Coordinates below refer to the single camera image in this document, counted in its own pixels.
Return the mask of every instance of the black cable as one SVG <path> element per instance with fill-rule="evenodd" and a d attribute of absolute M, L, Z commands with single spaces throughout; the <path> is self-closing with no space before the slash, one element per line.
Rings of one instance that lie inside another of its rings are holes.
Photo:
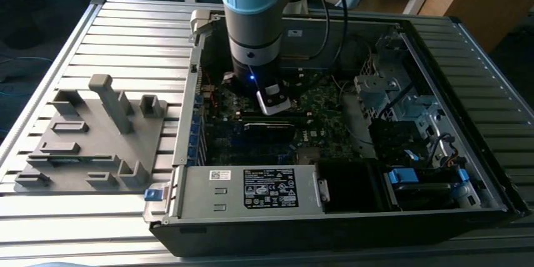
<path fill-rule="evenodd" d="M 323 53 L 323 50 L 325 50 L 325 47 L 326 47 L 326 43 L 329 42 L 329 36 L 330 36 L 330 34 L 331 34 L 331 14 L 330 14 L 330 12 L 329 12 L 329 7 L 326 6 L 326 0 L 322 0 L 322 2 L 323 2 L 323 9 L 325 9 L 325 13 L 326 13 L 326 31 L 325 31 L 325 39 L 323 39 L 323 44 L 321 45 L 321 48 L 319 48 L 319 50 L 317 51 L 317 53 L 310 57 L 310 59 L 315 59 L 322 53 Z"/>
<path fill-rule="evenodd" d="M 388 110 L 390 110 L 390 108 L 393 108 L 393 106 L 397 105 L 397 103 L 401 101 L 401 99 L 410 92 L 412 88 L 414 88 L 413 82 L 404 88 L 404 90 L 400 92 L 400 94 L 397 94 L 394 100 L 384 107 L 384 109 L 381 110 L 381 113 L 378 114 L 378 117 L 377 117 L 378 119 L 381 119 L 382 115 L 386 114 Z"/>
<path fill-rule="evenodd" d="M 426 168 L 430 168 L 433 166 L 433 160 L 434 160 L 434 154 L 436 151 L 438 150 L 438 145 L 441 140 L 444 140 L 448 137 L 453 137 L 450 133 L 442 133 L 438 137 L 437 140 L 433 143 L 433 146 L 430 147 L 430 153 L 429 153 L 429 158 L 426 159 Z"/>
<path fill-rule="evenodd" d="M 346 35 L 348 35 L 348 30 L 349 30 L 349 9 L 348 9 L 348 0 L 342 0 L 342 6 L 344 6 L 344 33 L 342 33 L 342 40 L 340 42 L 340 47 L 337 49 L 337 53 L 334 55 L 333 61 L 330 63 L 330 66 L 327 68 L 327 72 L 323 73 L 322 76 L 317 76 L 315 79 L 305 86 L 305 88 L 301 90 L 301 93 L 305 93 L 307 90 L 310 90 L 311 87 L 314 87 L 321 80 L 326 77 L 330 76 L 331 73 L 334 72 L 334 67 L 336 63 L 340 59 L 340 55 L 344 50 L 345 46 L 345 40 L 346 40 Z"/>

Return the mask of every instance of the metal bracket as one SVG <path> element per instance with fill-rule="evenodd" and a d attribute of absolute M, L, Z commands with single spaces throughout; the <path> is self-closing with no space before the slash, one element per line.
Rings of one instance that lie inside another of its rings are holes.
<path fill-rule="evenodd" d="M 202 34 L 211 27 L 207 26 L 211 22 L 211 11 L 209 9 L 197 9 L 191 14 L 191 33 Z"/>

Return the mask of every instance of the warning label sticker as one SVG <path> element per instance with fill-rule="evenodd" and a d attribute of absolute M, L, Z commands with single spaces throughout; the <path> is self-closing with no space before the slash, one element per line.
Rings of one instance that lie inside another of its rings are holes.
<path fill-rule="evenodd" d="M 245 206 L 249 209 L 299 206 L 294 169 L 245 170 L 243 181 Z"/>

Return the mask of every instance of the gray plastic peg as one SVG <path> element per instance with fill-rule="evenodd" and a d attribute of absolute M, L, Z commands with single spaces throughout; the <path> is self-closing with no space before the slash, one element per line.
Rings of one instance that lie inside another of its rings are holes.
<path fill-rule="evenodd" d="M 119 132 L 122 134 L 129 134 L 133 131 L 133 123 L 126 115 L 125 107 L 119 102 L 118 94 L 111 88 L 113 81 L 110 75 L 94 74 L 90 80 L 90 90 L 98 93 L 103 108 L 106 112 L 109 112 Z"/>

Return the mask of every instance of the aluminum extrusion table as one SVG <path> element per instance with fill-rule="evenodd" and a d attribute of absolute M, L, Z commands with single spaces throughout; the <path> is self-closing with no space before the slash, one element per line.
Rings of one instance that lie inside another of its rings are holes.
<path fill-rule="evenodd" d="M 87 87 L 95 73 L 110 74 L 115 78 L 114 88 L 125 89 L 130 99 L 150 92 L 170 103 L 153 175 L 155 181 L 169 180 L 191 51 L 190 16 L 198 8 L 221 9 L 210 4 L 134 0 L 94 0 L 90 5 L 0 147 L 0 196 L 4 196 L 0 197 L 0 266 L 47 262 L 234 266 L 323 261 L 361 261 L 360 266 L 377 266 L 382 262 L 386 266 L 393 259 L 396 264 L 405 262 L 412 266 L 428 266 L 430 262 L 433 266 L 530 264 L 533 217 L 501 229 L 473 231 L 432 246 L 186 259 L 174 257 L 151 235 L 142 218 L 142 195 L 15 194 L 15 177 L 55 114 L 47 101 L 59 88 Z M 449 18 L 402 15 L 396 18 L 414 23 L 520 193 L 534 203 L 533 111 L 461 24 Z M 82 94 L 91 96 L 90 91 Z"/>

